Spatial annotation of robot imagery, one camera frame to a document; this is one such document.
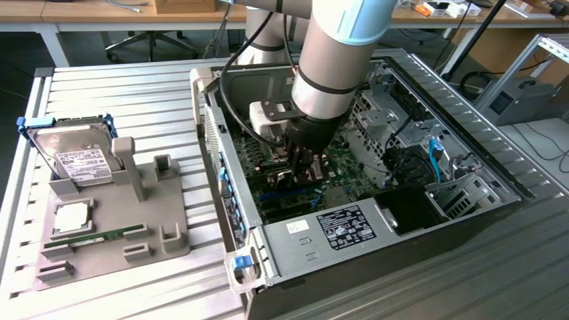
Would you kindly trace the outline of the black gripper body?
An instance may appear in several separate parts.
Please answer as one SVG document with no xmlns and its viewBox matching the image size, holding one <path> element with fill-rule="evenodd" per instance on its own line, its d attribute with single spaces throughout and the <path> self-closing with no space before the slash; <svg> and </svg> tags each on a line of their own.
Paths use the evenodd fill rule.
<svg viewBox="0 0 569 320">
<path fill-rule="evenodd" d="M 341 124 L 341 117 L 332 119 L 316 119 L 298 117 L 288 121 L 285 129 L 287 150 L 308 150 L 313 154 L 321 154 Z"/>
</svg>

